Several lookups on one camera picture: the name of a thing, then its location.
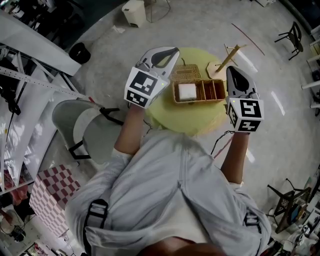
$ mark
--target white foam block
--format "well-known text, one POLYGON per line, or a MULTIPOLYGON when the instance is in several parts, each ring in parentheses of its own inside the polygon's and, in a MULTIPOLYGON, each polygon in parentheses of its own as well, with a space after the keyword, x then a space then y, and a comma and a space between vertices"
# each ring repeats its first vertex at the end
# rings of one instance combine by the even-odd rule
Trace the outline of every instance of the white foam block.
POLYGON ((194 83, 180 83, 178 87, 180 101, 193 101, 197 99, 197 90, 194 83))

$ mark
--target white marker cube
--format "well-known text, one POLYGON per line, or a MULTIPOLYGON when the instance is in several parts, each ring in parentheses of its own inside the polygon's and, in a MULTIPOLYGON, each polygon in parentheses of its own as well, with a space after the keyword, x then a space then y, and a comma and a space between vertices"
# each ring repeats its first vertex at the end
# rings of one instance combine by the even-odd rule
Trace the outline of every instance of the white marker cube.
POLYGON ((252 98, 229 98, 227 115, 235 132, 255 132, 265 119, 264 102, 252 98))
POLYGON ((168 85, 169 81, 133 67, 125 84, 124 99, 147 109, 168 85))

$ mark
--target trash can lid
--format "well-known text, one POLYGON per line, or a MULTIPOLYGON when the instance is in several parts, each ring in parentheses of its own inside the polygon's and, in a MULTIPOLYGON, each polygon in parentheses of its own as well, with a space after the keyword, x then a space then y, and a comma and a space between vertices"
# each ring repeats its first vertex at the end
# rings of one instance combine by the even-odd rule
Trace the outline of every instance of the trash can lid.
POLYGON ((137 9, 144 5, 145 2, 143 0, 130 0, 124 6, 122 6, 123 12, 134 13, 137 9))

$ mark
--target chair seat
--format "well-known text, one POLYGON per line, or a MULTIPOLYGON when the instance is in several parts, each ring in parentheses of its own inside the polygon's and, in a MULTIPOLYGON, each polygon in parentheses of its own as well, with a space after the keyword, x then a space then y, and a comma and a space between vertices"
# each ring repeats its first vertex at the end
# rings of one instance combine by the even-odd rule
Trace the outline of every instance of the chair seat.
POLYGON ((298 40, 296 41, 296 38, 295 38, 294 34, 290 33, 288 36, 289 36, 289 40, 293 43, 294 47, 296 49, 298 49, 299 52, 303 52, 304 48, 303 48, 303 46, 302 46, 300 41, 298 41, 298 40))
POLYGON ((92 160, 101 165, 110 159, 120 131, 120 125, 109 121, 102 114, 89 123, 82 141, 92 160))

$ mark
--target red line on floor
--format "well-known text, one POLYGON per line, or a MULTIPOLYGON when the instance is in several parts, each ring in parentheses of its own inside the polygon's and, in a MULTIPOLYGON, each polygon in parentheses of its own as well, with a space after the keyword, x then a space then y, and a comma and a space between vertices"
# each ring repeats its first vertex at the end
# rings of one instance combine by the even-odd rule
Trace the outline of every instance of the red line on floor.
POLYGON ((234 137, 234 136, 232 135, 231 138, 227 141, 227 143, 223 146, 223 148, 221 148, 221 149, 218 151, 218 153, 216 153, 216 155, 213 157, 213 159, 216 159, 216 157, 220 155, 220 153, 221 153, 221 152, 226 148, 226 146, 228 146, 228 144, 232 141, 232 138, 233 138, 233 137, 234 137))

